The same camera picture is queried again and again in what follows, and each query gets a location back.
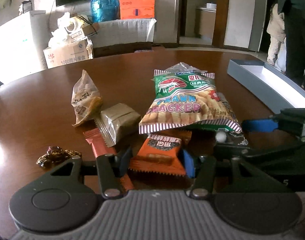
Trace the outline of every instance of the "green snack package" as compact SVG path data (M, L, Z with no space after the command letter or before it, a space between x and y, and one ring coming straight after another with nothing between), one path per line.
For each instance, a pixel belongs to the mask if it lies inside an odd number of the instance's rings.
M155 70L156 99L139 123L139 133L172 128L241 131L214 85L214 73Z

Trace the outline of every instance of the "white ball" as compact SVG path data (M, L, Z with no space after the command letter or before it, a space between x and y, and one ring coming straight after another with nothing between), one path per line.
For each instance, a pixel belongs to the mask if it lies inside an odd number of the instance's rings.
M216 133L216 141L219 142L219 143L224 143L227 139L227 135L225 132L223 131L219 131Z

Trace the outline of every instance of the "snack bag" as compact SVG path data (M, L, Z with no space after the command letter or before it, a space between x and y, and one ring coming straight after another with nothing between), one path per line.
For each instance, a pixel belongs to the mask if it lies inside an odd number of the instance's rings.
M139 133L178 127L239 130L217 95L214 79L206 77L207 74L183 72L155 76L156 99L140 121Z
M100 93L86 70L82 71L81 78L73 87L71 105L76 115L76 124L73 126L90 119L91 114L102 105Z
M138 154L131 158L129 168L184 176L186 171L177 158L180 147L179 138L149 134Z

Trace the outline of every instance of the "orange snack wrapper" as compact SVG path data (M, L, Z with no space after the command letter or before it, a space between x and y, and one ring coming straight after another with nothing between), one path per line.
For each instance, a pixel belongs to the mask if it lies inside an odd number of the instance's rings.
M129 168L184 176L186 171L177 157L181 144L180 138L149 134L137 156L130 160Z
M124 190L127 192L129 190L134 190L134 184L132 184L128 174L126 173L123 177L119 178L120 184L123 186Z

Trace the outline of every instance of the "brown table surface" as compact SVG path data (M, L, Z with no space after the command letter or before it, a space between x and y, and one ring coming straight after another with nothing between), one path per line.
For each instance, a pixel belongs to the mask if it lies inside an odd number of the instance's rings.
M9 199L16 190L44 173L36 160L48 146L80 151L84 160L94 160L91 146L83 136L84 131L94 128L93 123L72 127L75 123L70 104L72 88L83 69L102 94L103 108L123 102L144 115L155 98L151 81L154 69L185 62L216 74L217 89L224 93L239 121L271 115L252 93L228 76L230 59L255 58L239 53L183 50L123 54L48 69L0 87L0 235L11 237L16 232L8 210ZM143 140L138 135L132 136L135 153ZM249 140L253 147L271 147L287 143L292 137L276 131L252 134ZM195 154L211 153L212 143L212 134L194 132L190 148ZM94 180L89 179L88 184L98 190ZM169 184L187 187L187 181L172 176L136 178L138 187L168 187Z

